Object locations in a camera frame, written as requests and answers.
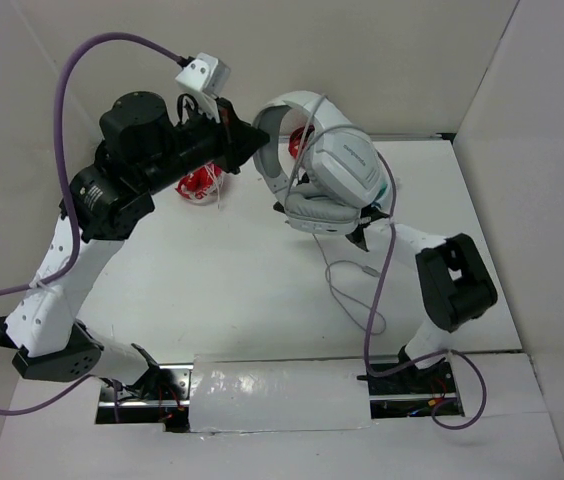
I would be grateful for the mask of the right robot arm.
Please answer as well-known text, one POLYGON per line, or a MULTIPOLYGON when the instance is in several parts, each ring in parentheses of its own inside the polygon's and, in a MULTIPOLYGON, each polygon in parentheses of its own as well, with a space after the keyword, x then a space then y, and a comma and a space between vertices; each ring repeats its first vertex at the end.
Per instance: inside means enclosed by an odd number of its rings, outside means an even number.
POLYGON ((451 350, 449 338, 463 324, 481 317, 498 301, 491 276, 473 239, 466 234, 451 238, 433 235, 394 221, 397 187, 393 173, 385 174, 386 188, 376 201, 355 209, 342 198, 331 198, 315 184, 285 184, 276 190, 275 209, 284 213, 290 226, 314 235, 344 235, 353 245, 367 249, 365 229, 381 221, 389 232, 388 250, 372 303, 369 307, 363 359, 367 374, 382 378, 398 373, 403 388, 422 391, 433 379, 432 366, 451 350), (411 264, 417 272, 428 318, 402 347, 400 364, 378 371, 370 363, 373 323, 392 261, 411 264))

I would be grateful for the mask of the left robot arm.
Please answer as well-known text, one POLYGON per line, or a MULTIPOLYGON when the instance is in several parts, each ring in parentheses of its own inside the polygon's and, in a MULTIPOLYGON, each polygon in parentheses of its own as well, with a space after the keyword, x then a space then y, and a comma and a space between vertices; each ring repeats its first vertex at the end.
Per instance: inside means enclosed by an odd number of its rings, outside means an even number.
POLYGON ((138 399, 167 380, 145 349, 105 338, 78 313, 104 267, 154 211, 155 194, 208 164, 237 174, 269 142, 230 101, 211 103, 217 119, 192 95, 180 95, 173 123, 159 95, 140 91, 101 116, 103 140, 93 163, 71 180, 51 245, 21 303, 0 317, 0 346, 14 350, 22 378, 68 383, 91 375, 138 399))

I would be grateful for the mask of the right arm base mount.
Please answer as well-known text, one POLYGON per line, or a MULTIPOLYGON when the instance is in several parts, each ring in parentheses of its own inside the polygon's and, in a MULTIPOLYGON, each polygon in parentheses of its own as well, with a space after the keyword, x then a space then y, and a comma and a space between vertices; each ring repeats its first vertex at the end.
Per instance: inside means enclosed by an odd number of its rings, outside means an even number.
POLYGON ((444 358, 425 370, 411 366, 391 376, 363 374, 357 380, 367 386, 372 419, 430 417, 437 405, 437 417, 462 414, 451 365, 444 358))

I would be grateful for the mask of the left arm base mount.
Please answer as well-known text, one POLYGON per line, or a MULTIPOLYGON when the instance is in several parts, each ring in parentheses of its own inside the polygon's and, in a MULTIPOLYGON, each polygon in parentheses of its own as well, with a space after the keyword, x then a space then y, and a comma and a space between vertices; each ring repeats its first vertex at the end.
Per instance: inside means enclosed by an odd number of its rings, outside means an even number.
POLYGON ((166 432, 190 431, 189 409, 193 365, 162 364, 146 388, 101 384, 96 425, 159 425, 166 432))

